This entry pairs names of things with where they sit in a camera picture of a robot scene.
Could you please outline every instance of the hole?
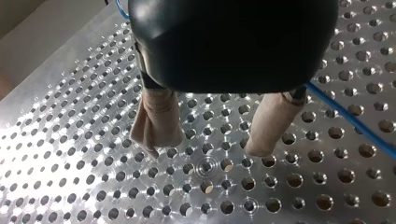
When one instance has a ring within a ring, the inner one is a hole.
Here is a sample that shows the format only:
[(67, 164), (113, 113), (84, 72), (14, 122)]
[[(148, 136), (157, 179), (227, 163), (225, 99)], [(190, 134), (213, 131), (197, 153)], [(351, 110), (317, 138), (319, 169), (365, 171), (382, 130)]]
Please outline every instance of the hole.
[(324, 156), (324, 154), (323, 154), (322, 151), (315, 150), (315, 149), (311, 150), (308, 153), (309, 160), (311, 160), (314, 163), (318, 163), (318, 162), (323, 161), (323, 156)]
[(332, 197), (322, 194), (317, 197), (317, 206), (320, 210), (329, 211), (332, 209)]
[(373, 34), (373, 39), (378, 42), (384, 41), (388, 39), (388, 33), (382, 33), (382, 32), (375, 33)]
[(128, 197), (130, 197), (131, 199), (135, 199), (138, 193), (139, 190), (137, 188), (131, 188), (128, 192)]
[(193, 172), (194, 172), (194, 166), (192, 164), (188, 163), (183, 166), (183, 173), (185, 175), (192, 175)]
[(369, 168), (366, 171), (367, 176), (369, 176), (372, 179), (379, 179), (381, 178), (381, 171), (375, 168)]
[(363, 106), (361, 106), (361, 105), (350, 105), (348, 108), (347, 108), (347, 110), (351, 113), (351, 114), (353, 114), (353, 115), (355, 115), (355, 116), (359, 116), (359, 115), (361, 115), (362, 113), (363, 113)]
[(293, 205), (293, 208), (301, 210), (305, 207), (305, 200), (302, 198), (294, 198), (291, 204)]
[(250, 111), (249, 105), (241, 105), (238, 108), (238, 112), (240, 115), (246, 115)]
[(175, 168), (173, 168), (172, 166), (169, 166), (168, 168), (166, 168), (166, 173), (168, 175), (173, 175), (175, 173)]
[(389, 73), (395, 73), (396, 72), (396, 63), (386, 63), (385, 70)]
[(220, 163), (221, 170), (229, 172), (233, 169), (233, 161), (225, 159)]
[(312, 123), (312, 122), (315, 121), (316, 116), (317, 116), (317, 115), (316, 115), (314, 112), (304, 112), (304, 113), (301, 115), (301, 119), (302, 119), (303, 122), (305, 122), (305, 123)]
[(390, 196), (379, 190), (372, 195), (372, 202), (378, 207), (386, 207), (390, 205)]
[(142, 152), (139, 152), (136, 155), (134, 155), (134, 160), (136, 162), (141, 162), (143, 159), (145, 159), (145, 154), (143, 154)]
[(286, 145), (292, 145), (296, 141), (294, 133), (284, 133), (282, 136), (282, 142)]
[(329, 129), (328, 134), (332, 139), (340, 139), (344, 136), (344, 130), (341, 128), (332, 127)]
[(154, 195), (154, 194), (155, 194), (155, 188), (154, 188), (154, 187), (149, 187), (149, 188), (146, 190), (146, 193), (147, 193), (148, 196)]
[(344, 184), (350, 184), (355, 180), (355, 173), (347, 169), (339, 171), (337, 175), (338, 179)]
[(154, 208), (152, 208), (151, 206), (146, 206), (145, 208), (143, 208), (143, 217), (146, 218), (150, 218), (153, 217), (154, 213)]
[(205, 215), (207, 215), (211, 209), (212, 209), (212, 206), (210, 205), (210, 203), (204, 203), (201, 206), (201, 212)]
[(125, 213), (127, 218), (131, 218), (134, 217), (134, 209), (133, 208), (129, 208), (126, 213)]
[(188, 106), (189, 108), (194, 108), (194, 107), (197, 106), (197, 101), (194, 100), (194, 99), (189, 100), (189, 101), (187, 102), (187, 106)]
[(173, 193), (175, 193), (175, 188), (173, 187), (173, 185), (168, 184), (163, 187), (163, 194), (165, 196), (172, 196)]
[(213, 112), (212, 111), (206, 111), (204, 113), (204, 120), (211, 120), (211, 119), (213, 119)]
[(231, 126), (231, 124), (228, 124), (228, 123), (226, 123), (226, 124), (223, 124), (221, 127), (220, 127), (220, 131), (221, 131), (221, 133), (223, 133), (223, 134), (229, 134), (230, 132), (231, 132), (231, 129), (233, 128), (233, 126)]
[(346, 194), (346, 195), (344, 195), (344, 199), (348, 206), (359, 207), (360, 199), (358, 196), (353, 195), (353, 194)]
[(87, 212), (85, 210), (81, 210), (77, 214), (77, 220), (78, 221), (83, 221), (87, 217)]
[(372, 158), (376, 153), (376, 148), (370, 145), (360, 145), (359, 146), (359, 153), (364, 158)]
[(253, 164), (253, 160), (252, 159), (250, 159), (250, 158), (242, 159), (242, 166), (244, 168), (250, 168), (252, 164)]
[(158, 174), (158, 169), (156, 167), (152, 167), (151, 169), (148, 170), (148, 177), (150, 178), (155, 178), (157, 174)]
[(231, 110), (228, 109), (228, 108), (225, 108), (225, 109), (221, 110), (221, 115), (223, 117), (228, 117), (228, 116), (230, 116), (230, 114), (231, 114)]
[(365, 7), (363, 9), (363, 13), (366, 15), (373, 15), (376, 12), (376, 8), (375, 7)]
[(268, 156), (262, 158), (262, 165), (267, 168), (274, 167), (275, 164), (276, 164), (276, 158), (274, 156)]
[(316, 140), (318, 137), (318, 133), (317, 132), (313, 132), (313, 131), (309, 131), (305, 134), (305, 138), (311, 141)]
[(225, 215), (230, 215), (233, 212), (233, 203), (230, 201), (222, 202), (220, 205), (220, 210)]
[(327, 182), (327, 176), (323, 173), (314, 173), (314, 182), (319, 185), (324, 185)]
[(351, 71), (341, 71), (338, 73), (338, 77), (343, 81), (349, 81), (353, 78), (353, 73)]
[(387, 119), (379, 121), (378, 127), (383, 133), (392, 133), (395, 131), (395, 123)]
[(270, 198), (266, 203), (265, 207), (270, 213), (277, 213), (279, 212), (280, 208), (282, 207), (282, 204), (280, 203), (280, 200), (276, 198)]
[(204, 152), (204, 154), (208, 155), (210, 153), (212, 153), (213, 151), (213, 145), (210, 143), (206, 143), (202, 146), (202, 151)]
[(277, 185), (277, 179), (276, 177), (269, 175), (264, 178), (264, 184), (266, 187), (274, 189)]
[(186, 138), (190, 140), (195, 137), (196, 131), (194, 129), (190, 129), (184, 132), (184, 134), (186, 135)]
[(256, 186), (256, 181), (251, 177), (246, 177), (241, 182), (242, 188), (247, 191), (251, 191)]
[(230, 180), (223, 180), (223, 181), (221, 182), (221, 187), (222, 187), (222, 189), (224, 189), (224, 190), (228, 190), (228, 189), (230, 189), (232, 186), (233, 186), (233, 185), (232, 185), (232, 183), (231, 183)]
[(117, 208), (112, 208), (109, 212), (108, 212), (108, 218), (110, 218), (110, 220), (114, 220), (119, 216), (119, 210)]

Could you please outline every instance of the black plastic casing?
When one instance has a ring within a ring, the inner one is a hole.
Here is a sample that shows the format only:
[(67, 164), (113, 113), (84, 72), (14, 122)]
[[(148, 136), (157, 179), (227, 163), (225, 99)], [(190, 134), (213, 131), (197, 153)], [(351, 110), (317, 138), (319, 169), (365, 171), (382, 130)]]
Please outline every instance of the black plastic casing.
[(317, 72), (336, 0), (129, 0), (142, 72), (191, 92), (290, 91)]

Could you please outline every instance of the white wall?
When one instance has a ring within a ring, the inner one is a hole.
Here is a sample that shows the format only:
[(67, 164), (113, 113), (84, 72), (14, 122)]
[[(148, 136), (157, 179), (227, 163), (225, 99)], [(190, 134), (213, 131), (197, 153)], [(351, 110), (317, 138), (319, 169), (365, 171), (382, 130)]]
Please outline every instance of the white wall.
[(105, 6), (104, 0), (43, 2), (0, 39), (0, 70), (18, 85)]

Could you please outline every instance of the perforated metal plate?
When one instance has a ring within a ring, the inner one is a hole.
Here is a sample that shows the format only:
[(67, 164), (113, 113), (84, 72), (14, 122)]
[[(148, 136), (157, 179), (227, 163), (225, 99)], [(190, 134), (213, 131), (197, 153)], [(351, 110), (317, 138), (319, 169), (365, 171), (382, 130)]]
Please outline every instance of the perforated metal plate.
[[(396, 2), (339, 6), (314, 82), (395, 144)], [(261, 160), (243, 150), (260, 95), (181, 93), (185, 139), (152, 161), (128, 138), (142, 90), (129, 25), (102, 32), (2, 129), (1, 223), (396, 221), (395, 162), (313, 95)]]

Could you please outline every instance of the blue cable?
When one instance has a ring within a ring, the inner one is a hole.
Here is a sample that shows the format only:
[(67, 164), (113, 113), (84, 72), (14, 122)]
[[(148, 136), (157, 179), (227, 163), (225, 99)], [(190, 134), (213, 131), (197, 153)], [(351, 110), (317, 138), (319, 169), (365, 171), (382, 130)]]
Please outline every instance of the blue cable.
[(326, 104), (331, 106), (333, 109), (337, 110), (349, 123), (355, 126), (359, 131), (361, 131), (366, 137), (368, 137), (375, 145), (380, 147), (386, 153), (388, 153), (393, 159), (396, 159), (396, 148), (385, 142), (381, 137), (373, 133), (366, 125), (364, 125), (360, 120), (358, 120), (354, 115), (350, 114), (341, 105), (330, 98), (326, 93), (321, 91), (311, 82), (305, 84), (305, 86), (312, 91), (317, 97), (319, 97)]
[(129, 16), (128, 14), (126, 14), (126, 12), (123, 10), (122, 5), (120, 3), (120, 0), (116, 0), (116, 4), (117, 4), (117, 8), (119, 9), (121, 15), (123, 18), (125, 18), (125, 20), (129, 20)]

